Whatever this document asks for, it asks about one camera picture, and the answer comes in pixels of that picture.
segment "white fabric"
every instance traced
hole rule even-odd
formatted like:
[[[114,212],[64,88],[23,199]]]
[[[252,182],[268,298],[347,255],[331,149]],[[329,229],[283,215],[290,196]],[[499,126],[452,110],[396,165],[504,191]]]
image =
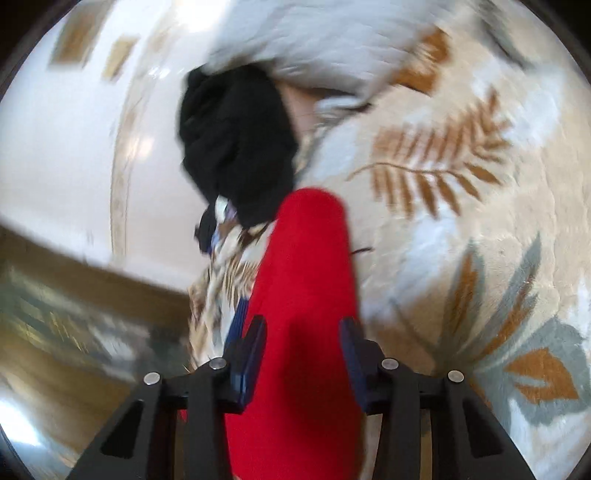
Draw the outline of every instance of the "white fabric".
[[[453,0],[236,0],[204,66],[210,74],[262,63],[301,87],[340,90],[323,118],[364,105]]]

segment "metal rivet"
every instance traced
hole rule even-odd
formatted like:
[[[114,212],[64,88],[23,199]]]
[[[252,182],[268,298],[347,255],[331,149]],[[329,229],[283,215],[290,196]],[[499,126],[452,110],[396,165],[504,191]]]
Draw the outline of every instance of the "metal rivet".
[[[150,372],[144,377],[144,383],[146,385],[154,385],[160,381],[160,374],[158,372]]]
[[[396,370],[400,364],[394,358],[384,358],[382,360],[382,367],[386,370]]]
[[[454,383],[462,383],[464,381],[464,374],[459,370],[452,370],[447,374],[449,380]]]
[[[209,361],[209,367],[212,370],[221,370],[222,368],[224,368],[226,365],[228,364],[228,362],[226,362],[222,357],[218,357],[218,358],[212,358]]]

